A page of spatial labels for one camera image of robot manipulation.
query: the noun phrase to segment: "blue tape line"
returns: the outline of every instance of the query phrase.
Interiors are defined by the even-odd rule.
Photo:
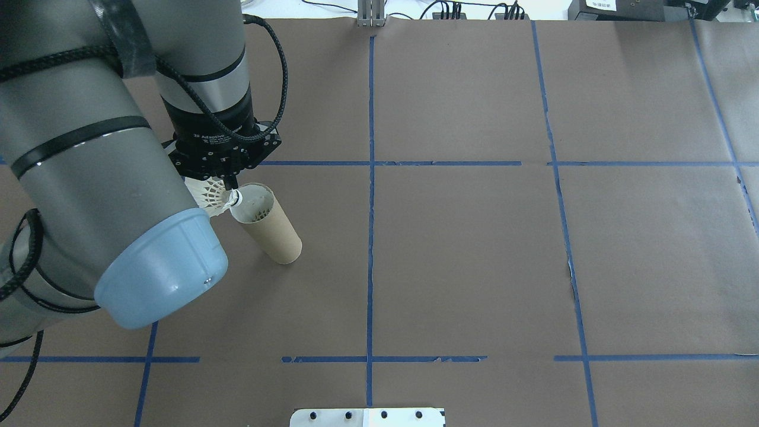
[[[730,160],[732,160],[732,164],[735,167],[735,174],[738,176],[738,179],[741,181],[741,191],[743,192],[743,200],[746,202],[746,207],[748,208],[748,214],[751,217],[751,225],[754,226],[754,233],[759,237],[759,223],[757,222],[756,213],[754,212],[754,205],[751,203],[751,197],[748,195],[748,189],[746,188],[746,181],[743,179],[743,173],[741,172],[741,167],[738,163],[738,158],[735,156],[735,149],[732,146],[732,139],[730,138],[730,134],[727,131],[727,126],[725,125],[725,119],[722,115],[722,110],[720,108],[720,104],[716,101],[716,96],[714,95],[714,88],[712,87],[711,79],[709,78],[709,72],[707,71],[706,62],[704,62],[704,55],[701,52],[701,43],[698,41],[698,33],[696,31],[696,25],[693,22],[693,19],[689,19],[688,22],[691,25],[691,34],[693,34],[693,43],[696,46],[696,54],[698,56],[698,64],[701,66],[701,73],[704,75],[704,81],[706,81],[707,89],[709,90],[709,97],[712,100],[712,104],[714,105],[714,111],[716,112],[716,117],[719,120],[720,123],[720,129],[722,130],[722,135],[725,137],[725,142],[727,143],[727,150],[730,153]]]
[[[659,362],[683,360],[742,360],[759,362],[758,355],[741,354],[600,354],[587,357],[591,362]],[[582,356],[554,356],[554,362],[582,362]]]
[[[4,363],[29,363],[30,356],[6,356]],[[145,363],[143,356],[40,356],[39,363]],[[153,363],[200,363],[200,357],[153,357]]]
[[[29,356],[8,356],[0,362],[29,363]],[[145,363],[142,356],[40,356],[39,363]]]
[[[147,382],[150,378],[150,364],[153,362],[153,348],[156,346],[156,334],[158,333],[158,322],[153,322],[150,328],[150,340],[147,343],[147,354],[145,355],[145,369],[143,370],[143,382],[140,386],[140,398],[137,400],[137,411],[134,413],[134,427],[140,427],[142,422],[142,410],[145,407],[145,395],[147,394]]]
[[[732,162],[557,162],[559,166],[733,166]]]
[[[374,362],[381,363],[478,363],[487,359],[487,356],[374,356],[373,359]]]
[[[516,161],[413,161],[402,160],[398,162],[380,161],[375,162],[377,166],[521,166],[521,162]]]
[[[372,356],[372,363],[478,363],[487,356]],[[282,363],[366,363],[366,356],[285,356]]]
[[[374,327],[374,37],[369,38],[369,248],[367,268],[367,408],[372,407]]]
[[[366,356],[296,356],[283,357],[282,363],[366,363]]]
[[[577,277],[575,275],[575,262],[572,257],[572,244],[569,241],[569,228],[567,226],[566,212],[564,209],[564,196],[562,195],[561,179],[559,177],[559,165],[556,158],[556,146],[553,141],[553,130],[548,119],[548,96],[546,95],[546,81],[543,78],[543,63],[540,60],[540,44],[537,39],[537,27],[535,21],[530,21],[532,26],[532,39],[535,45],[535,62],[537,63],[537,77],[540,82],[540,94],[543,98],[543,115],[546,119],[546,132],[551,148],[551,161],[553,164],[553,178],[556,185],[556,196],[559,199],[559,214],[562,220],[562,231],[564,233],[564,246],[567,252],[567,263],[569,265],[569,275],[572,279],[572,290],[575,293],[575,317],[577,318],[577,330],[580,337],[580,351],[582,352],[582,365],[585,371],[585,387],[587,389],[587,402],[591,410],[591,423],[593,427],[598,427],[598,415],[596,413],[596,398],[593,392],[593,379],[591,377],[591,364],[587,359],[587,344],[585,342],[585,327],[582,321],[582,309],[580,306],[580,293],[577,288]]]
[[[261,166],[369,166],[369,162],[311,161],[311,160],[264,160]]]
[[[152,363],[200,363],[200,357],[153,357]]]

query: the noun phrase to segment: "white bracket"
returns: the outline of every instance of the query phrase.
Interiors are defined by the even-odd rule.
[[[446,411],[438,408],[369,408],[297,410],[290,427],[445,427]]]
[[[384,27],[385,0],[358,0],[358,26]]]

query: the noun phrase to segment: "black wire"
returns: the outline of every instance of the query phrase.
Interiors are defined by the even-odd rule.
[[[3,284],[2,288],[0,288],[0,301],[11,296],[16,289],[24,284],[29,278],[29,275],[32,274],[32,271],[34,271],[34,267],[37,265],[37,261],[39,261],[39,255],[42,253],[44,230],[43,222],[39,218],[39,211],[37,209],[30,209],[24,214],[24,218],[18,223],[11,241],[13,243],[16,242],[16,238],[19,233],[21,233],[21,226],[24,224],[25,220],[29,224],[29,252],[21,267],[13,273],[13,277],[8,279],[8,281]],[[12,261],[13,244],[11,244],[10,253],[11,260],[9,261]]]
[[[34,341],[34,351],[32,352],[32,358],[29,361],[27,374],[24,376],[24,380],[21,382],[21,386],[18,388],[16,395],[13,396],[13,400],[11,400],[11,402],[8,404],[8,407],[5,408],[2,414],[0,414],[0,422],[3,422],[6,418],[8,418],[9,415],[11,415],[13,409],[16,407],[16,405],[18,405],[18,401],[21,400],[21,397],[24,395],[27,387],[29,387],[29,382],[32,381],[32,375],[34,375],[34,369],[37,367],[37,362],[39,361],[39,351],[43,346],[44,334],[45,331],[37,332],[37,338]]]
[[[441,4],[441,6],[440,6],[440,17],[442,18],[442,5],[445,5],[445,7],[446,7],[446,10],[448,10],[448,2],[445,2],[445,1],[443,1],[443,0],[435,0],[435,1],[434,1],[434,2],[432,2],[432,3],[429,3],[429,5],[427,6],[427,8],[425,8],[425,9],[424,9],[424,12],[422,12],[422,15],[420,15],[420,16],[419,16],[419,19],[424,19],[424,15],[425,15],[425,14],[427,14],[427,12],[428,12],[428,11],[429,11],[429,10],[430,10],[430,9],[431,9],[431,8],[432,8],[434,5],[435,5],[435,4],[437,4],[437,3],[440,3],[440,4]]]
[[[493,6],[493,10],[491,10],[490,14],[487,15],[487,19],[489,20],[490,18],[492,18],[493,14],[496,13],[496,9],[498,9],[498,8],[500,8],[502,6],[504,8],[503,14],[504,15],[508,14],[508,12],[509,12],[509,5],[507,5],[506,3],[499,3],[499,4],[495,5],[495,6]]]
[[[203,99],[200,98],[200,95],[195,92],[195,89],[190,86],[190,84],[184,79],[184,76],[179,71],[176,71],[166,60],[163,58],[160,58],[156,56],[156,69],[161,72],[161,74],[166,75],[167,77],[171,78],[172,80],[176,81],[177,84],[184,90],[184,92],[190,97],[190,99],[193,100],[195,105],[200,109],[200,111],[205,114],[208,119],[215,125],[216,129],[223,134],[227,135],[228,137],[240,141],[240,142],[258,142],[263,140],[268,134],[272,133],[272,131],[277,127],[279,122],[282,120],[282,116],[285,114],[285,102],[287,101],[287,88],[288,88],[288,71],[287,71],[287,61],[285,60],[285,52],[282,49],[282,44],[279,42],[279,38],[277,38],[276,34],[274,33],[274,29],[267,23],[263,18],[253,15],[243,15],[244,22],[246,24],[256,24],[260,25],[261,27],[264,27],[266,29],[266,32],[269,33],[269,35],[272,37],[272,41],[274,42],[274,45],[277,48],[277,53],[279,54],[279,61],[282,64],[282,95],[279,98],[279,109],[277,110],[277,114],[272,120],[271,124],[266,127],[266,129],[263,130],[263,132],[259,134],[255,134],[252,137],[245,137],[239,134],[235,134],[231,129],[224,126],[224,123],[222,123],[219,118],[216,117],[216,115],[213,114],[210,108],[206,105],[206,103],[203,101]]]
[[[117,57],[118,53],[113,46],[85,46],[76,49],[65,50],[63,52],[53,53],[41,58],[29,61],[19,62],[18,64],[0,69],[0,83],[9,81],[12,78],[30,74],[35,71],[42,71],[53,68],[56,65],[68,64],[69,62],[81,61],[82,59],[102,58],[104,56]]]
[[[279,61],[282,64],[282,95],[279,98],[279,109],[277,110],[277,114],[275,118],[272,120],[271,124],[264,129],[263,132],[259,134],[255,134],[251,137],[244,137],[239,134],[235,134],[232,130],[224,126],[224,124],[213,114],[210,108],[206,105],[206,103],[200,98],[200,95],[195,92],[195,89],[193,89],[189,83],[184,79],[184,76],[182,76],[181,73],[176,71],[166,60],[163,58],[160,58],[159,56],[156,56],[156,69],[161,72],[162,74],[167,75],[167,77],[171,78],[172,80],[176,81],[177,84],[184,90],[184,92],[190,97],[190,99],[193,100],[195,105],[200,109],[200,111],[205,114],[208,119],[215,125],[216,129],[223,134],[227,135],[228,137],[235,139],[236,141],[240,142],[258,142],[263,140],[268,134],[272,133],[272,131],[277,127],[279,122],[282,120],[282,116],[285,114],[285,103],[287,101],[287,90],[288,90],[288,69],[287,69],[287,60],[285,59],[285,52],[282,48],[282,44],[279,42],[279,38],[274,33],[274,29],[271,28],[271,26],[261,17],[253,16],[253,15],[243,15],[244,16],[244,22],[246,24],[256,24],[264,29],[266,29],[266,32],[269,33],[269,36],[271,36],[272,41],[274,42],[274,45],[277,48],[277,53],[279,54]],[[7,68],[0,69],[0,83],[10,80],[14,77],[20,77],[25,74],[29,74],[35,71],[41,71],[46,70],[47,68],[55,67],[56,65],[63,65],[67,64],[69,62],[75,62],[80,61],[81,59],[88,59],[88,58],[102,58],[104,56],[116,56],[118,57],[118,53],[116,52],[116,49],[113,46],[85,46],[78,49],[72,49],[64,52],[58,52],[51,55],[43,56],[41,58],[33,59],[31,61],[25,61],[21,62],[16,65],[11,65]],[[0,291],[0,301],[5,299],[3,296],[3,291]]]
[[[330,4],[330,3],[316,3],[316,2],[309,2],[308,0],[301,0],[301,2],[303,2],[303,3],[306,3],[306,4],[309,4],[309,5],[315,5],[315,6],[329,6],[329,7],[331,7],[331,8],[338,8],[338,9],[342,9],[342,10],[344,10],[344,11],[353,12],[353,13],[355,13],[355,14],[357,14],[357,13],[358,13],[358,11],[355,11],[355,10],[353,10],[353,9],[350,9],[350,8],[346,8],[346,7],[344,7],[344,6],[340,6],[340,5],[332,5],[332,4]]]
[[[408,16],[406,14],[402,14],[401,12],[392,12],[391,14],[388,14],[387,16],[393,16],[393,15],[401,15],[401,16],[407,17],[408,19],[412,19],[413,20],[412,17],[410,17],[410,16]]]
[[[514,0],[514,4],[512,5],[511,10],[509,11],[509,19],[514,19],[515,14],[518,12],[518,10],[519,10],[519,1]]]

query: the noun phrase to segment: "paper towel roll tube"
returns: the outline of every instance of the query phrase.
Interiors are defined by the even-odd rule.
[[[241,200],[229,211],[242,228],[277,264],[298,259],[303,242],[271,189],[263,184],[246,184],[238,191]]]

